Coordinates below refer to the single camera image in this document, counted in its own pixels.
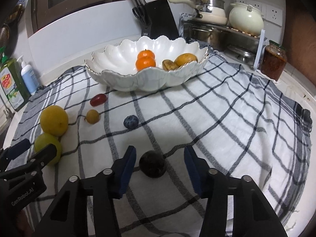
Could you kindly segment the operator hand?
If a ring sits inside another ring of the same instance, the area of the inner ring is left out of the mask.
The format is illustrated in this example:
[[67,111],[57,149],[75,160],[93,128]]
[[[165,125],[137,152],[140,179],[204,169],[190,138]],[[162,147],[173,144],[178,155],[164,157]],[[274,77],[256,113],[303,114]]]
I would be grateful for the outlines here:
[[13,220],[14,226],[14,235],[13,236],[21,236],[21,237],[31,237],[34,233],[31,228],[28,218],[24,210],[18,213]]

